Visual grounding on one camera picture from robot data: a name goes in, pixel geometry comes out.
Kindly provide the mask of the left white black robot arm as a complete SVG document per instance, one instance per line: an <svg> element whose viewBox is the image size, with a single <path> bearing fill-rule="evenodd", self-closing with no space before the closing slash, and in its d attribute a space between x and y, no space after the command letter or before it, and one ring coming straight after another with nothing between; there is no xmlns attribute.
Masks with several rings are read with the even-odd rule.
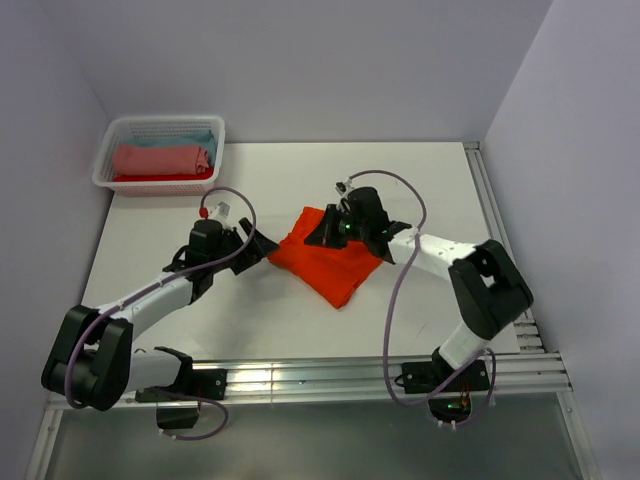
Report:
<svg viewBox="0 0 640 480"><path fill-rule="evenodd" d="M153 282L112 303L76 305L66 313L41 374L42 387L65 396L74 408L99 411L137 390L187 397L195 386L193 358L163 346L138 352L134 341L166 316L198 301L217 273L238 275L278 249L246 218L237 227L219 220L196 221L188 243Z"/></svg>

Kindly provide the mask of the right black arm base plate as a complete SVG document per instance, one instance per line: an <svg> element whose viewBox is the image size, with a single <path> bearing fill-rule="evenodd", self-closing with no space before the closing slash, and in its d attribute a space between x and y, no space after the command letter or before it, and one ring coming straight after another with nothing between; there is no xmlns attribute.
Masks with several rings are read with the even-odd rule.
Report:
<svg viewBox="0 0 640 480"><path fill-rule="evenodd" d="M453 371L445 364L434 361L404 362L401 373L394 378L396 386L407 395L430 393L442 384ZM475 360L456 376L444 389L446 393L487 391L490 386L489 374L482 360Z"/></svg>

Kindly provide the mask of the orange t-shirt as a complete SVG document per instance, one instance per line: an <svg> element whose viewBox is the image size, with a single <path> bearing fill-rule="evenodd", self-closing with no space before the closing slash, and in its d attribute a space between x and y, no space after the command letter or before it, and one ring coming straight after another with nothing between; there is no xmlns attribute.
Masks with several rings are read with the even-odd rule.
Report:
<svg viewBox="0 0 640 480"><path fill-rule="evenodd" d="M345 249L306 245L304 239L320 224L324 212L305 206L292 230L268 260L302 280L335 309L341 309L383 261L359 242Z"/></svg>

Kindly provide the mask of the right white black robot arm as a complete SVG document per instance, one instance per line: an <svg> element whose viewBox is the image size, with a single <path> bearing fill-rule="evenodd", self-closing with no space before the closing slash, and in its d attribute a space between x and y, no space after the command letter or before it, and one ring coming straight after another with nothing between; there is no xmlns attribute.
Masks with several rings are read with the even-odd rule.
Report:
<svg viewBox="0 0 640 480"><path fill-rule="evenodd" d="M369 253L403 269L392 289L383 334L383 363L389 360L391 326L401 284L415 267L450 282L461 320L431 357L435 383L452 390L490 342L533 304L533 294L505 247L489 239L473 245L423 234L419 226L392 220L377 190L360 187L329 204L309 246L344 249L362 243Z"/></svg>

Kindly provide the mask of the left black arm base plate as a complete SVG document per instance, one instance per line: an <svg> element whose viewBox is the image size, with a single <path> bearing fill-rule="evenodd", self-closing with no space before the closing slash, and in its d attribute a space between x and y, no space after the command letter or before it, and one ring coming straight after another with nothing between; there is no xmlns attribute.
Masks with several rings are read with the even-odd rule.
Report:
<svg viewBox="0 0 640 480"><path fill-rule="evenodd" d="M135 394L138 403L223 400L227 385L226 369L193 370L168 387L152 387Z"/></svg>

